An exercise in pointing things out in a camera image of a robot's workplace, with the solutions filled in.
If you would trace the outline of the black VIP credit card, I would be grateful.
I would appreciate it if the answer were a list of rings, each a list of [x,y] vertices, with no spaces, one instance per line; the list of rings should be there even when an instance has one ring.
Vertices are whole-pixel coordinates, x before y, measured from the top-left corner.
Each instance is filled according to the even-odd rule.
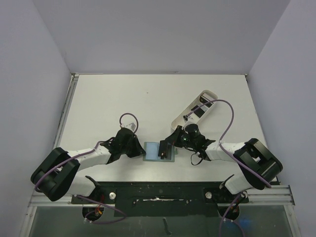
[[[170,144],[170,143],[165,140],[161,140],[159,143],[158,156],[160,157],[161,160],[163,160],[162,155],[166,149],[167,144]]]

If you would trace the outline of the green card holder wallet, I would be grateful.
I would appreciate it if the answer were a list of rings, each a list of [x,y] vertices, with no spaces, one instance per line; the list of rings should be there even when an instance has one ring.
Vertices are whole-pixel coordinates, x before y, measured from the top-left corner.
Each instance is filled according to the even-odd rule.
[[[166,157],[162,156],[162,152],[159,150],[158,142],[145,142],[144,150],[146,154],[143,155],[143,161],[175,162],[175,155],[177,152],[175,151],[175,147],[170,144],[167,145]]]

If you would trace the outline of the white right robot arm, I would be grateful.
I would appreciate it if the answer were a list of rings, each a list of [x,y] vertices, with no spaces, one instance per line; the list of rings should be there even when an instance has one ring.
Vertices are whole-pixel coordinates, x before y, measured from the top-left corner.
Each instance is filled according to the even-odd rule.
[[[241,143],[223,143],[207,139],[197,124],[177,126],[174,132],[159,142],[158,156],[166,159],[168,148],[174,146],[194,152],[206,161],[236,162],[241,172],[232,174],[222,183],[220,197],[230,202],[237,194],[251,188],[263,190],[281,173],[283,165],[258,139]]]

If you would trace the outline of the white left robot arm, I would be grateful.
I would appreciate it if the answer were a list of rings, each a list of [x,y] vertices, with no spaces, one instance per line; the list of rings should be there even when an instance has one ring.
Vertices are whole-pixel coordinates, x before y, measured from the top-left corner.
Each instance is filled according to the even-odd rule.
[[[93,148],[66,151],[54,148],[31,175],[31,182],[37,192],[50,201],[57,201],[65,195],[80,195],[88,202],[99,200],[99,185],[91,177],[79,177],[81,170],[111,164],[122,155],[134,158],[145,155],[137,135],[128,128],[121,128],[115,137],[98,141]]]

